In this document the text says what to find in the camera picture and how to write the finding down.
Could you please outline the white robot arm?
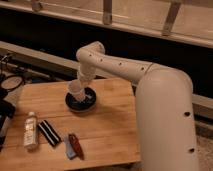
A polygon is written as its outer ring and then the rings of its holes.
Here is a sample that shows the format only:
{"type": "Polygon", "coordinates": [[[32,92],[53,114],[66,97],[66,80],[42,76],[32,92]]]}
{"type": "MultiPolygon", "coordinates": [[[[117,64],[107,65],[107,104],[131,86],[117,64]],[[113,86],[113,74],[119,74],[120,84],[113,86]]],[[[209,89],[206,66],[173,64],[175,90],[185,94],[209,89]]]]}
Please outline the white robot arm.
{"type": "Polygon", "coordinates": [[[96,41],[77,50],[78,77],[90,82],[96,69],[136,86],[136,120],[143,171],[199,171],[193,84],[183,71],[105,53],[96,41]]]}

